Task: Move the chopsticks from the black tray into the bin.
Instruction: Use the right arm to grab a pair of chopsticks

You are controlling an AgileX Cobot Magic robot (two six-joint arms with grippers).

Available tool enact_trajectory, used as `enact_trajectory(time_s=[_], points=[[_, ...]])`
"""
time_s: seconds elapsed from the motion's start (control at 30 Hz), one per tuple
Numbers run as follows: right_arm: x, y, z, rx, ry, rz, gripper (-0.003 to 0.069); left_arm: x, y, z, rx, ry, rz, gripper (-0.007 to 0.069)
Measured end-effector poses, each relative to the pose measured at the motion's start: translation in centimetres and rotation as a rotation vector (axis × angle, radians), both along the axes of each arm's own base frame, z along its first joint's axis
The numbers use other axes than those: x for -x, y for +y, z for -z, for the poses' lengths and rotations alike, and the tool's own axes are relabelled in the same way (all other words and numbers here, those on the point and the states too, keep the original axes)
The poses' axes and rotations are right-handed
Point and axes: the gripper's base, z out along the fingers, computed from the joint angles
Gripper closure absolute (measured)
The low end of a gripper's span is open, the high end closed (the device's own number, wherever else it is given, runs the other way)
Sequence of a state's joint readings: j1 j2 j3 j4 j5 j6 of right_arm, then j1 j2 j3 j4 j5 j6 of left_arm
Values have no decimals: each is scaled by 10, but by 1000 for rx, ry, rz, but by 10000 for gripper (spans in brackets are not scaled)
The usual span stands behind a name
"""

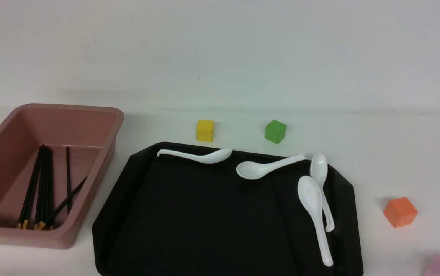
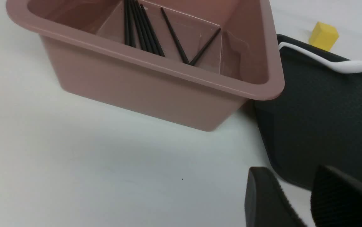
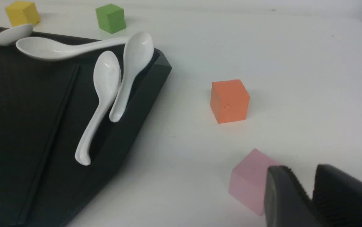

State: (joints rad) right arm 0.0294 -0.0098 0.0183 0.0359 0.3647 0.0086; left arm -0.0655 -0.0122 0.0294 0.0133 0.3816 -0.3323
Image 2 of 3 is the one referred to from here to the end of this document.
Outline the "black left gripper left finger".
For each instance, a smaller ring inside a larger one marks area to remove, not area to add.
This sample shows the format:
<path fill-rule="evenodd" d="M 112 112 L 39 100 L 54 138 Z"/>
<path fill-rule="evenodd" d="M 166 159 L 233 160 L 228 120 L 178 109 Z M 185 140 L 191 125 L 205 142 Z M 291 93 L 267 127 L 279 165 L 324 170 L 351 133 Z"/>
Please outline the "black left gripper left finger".
<path fill-rule="evenodd" d="M 250 167 L 244 210 L 247 227 L 306 227 L 266 167 Z"/>

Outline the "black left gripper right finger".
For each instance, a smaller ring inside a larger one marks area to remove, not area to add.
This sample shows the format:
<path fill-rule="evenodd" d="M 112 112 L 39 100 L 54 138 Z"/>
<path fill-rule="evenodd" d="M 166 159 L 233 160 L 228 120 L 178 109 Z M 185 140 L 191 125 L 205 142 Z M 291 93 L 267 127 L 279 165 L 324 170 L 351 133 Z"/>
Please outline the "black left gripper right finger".
<path fill-rule="evenodd" d="M 319 166 L 311 192 L 317 227 L 362 227 L 362 182 L 331 166 Z"/>

